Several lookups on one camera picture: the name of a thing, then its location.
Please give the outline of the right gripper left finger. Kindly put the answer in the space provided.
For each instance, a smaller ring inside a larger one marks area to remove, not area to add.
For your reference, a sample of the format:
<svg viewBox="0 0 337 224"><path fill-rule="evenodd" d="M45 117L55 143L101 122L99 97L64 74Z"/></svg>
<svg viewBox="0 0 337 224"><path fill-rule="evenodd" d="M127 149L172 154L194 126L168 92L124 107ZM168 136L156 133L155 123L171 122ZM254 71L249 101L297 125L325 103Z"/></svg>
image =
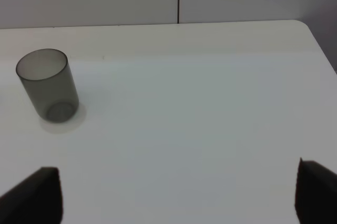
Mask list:
<svg viewBox="0 0 337 224"><path fill-rule="evenodd" d="M59 170L42 167L1 196L1 223L61 223Z"/></svg>

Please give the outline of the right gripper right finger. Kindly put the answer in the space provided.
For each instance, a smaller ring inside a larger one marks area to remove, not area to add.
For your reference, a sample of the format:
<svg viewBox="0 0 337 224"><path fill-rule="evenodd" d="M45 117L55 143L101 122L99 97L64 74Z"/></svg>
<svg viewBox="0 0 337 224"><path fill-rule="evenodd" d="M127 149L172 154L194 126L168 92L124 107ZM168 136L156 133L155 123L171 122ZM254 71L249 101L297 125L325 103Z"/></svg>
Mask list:
<svg viewBox="0 0 337 224"><path fill-rule="evenodd" d="M336 173L300 160L294 207L299 223L336 223Z"/></svg>

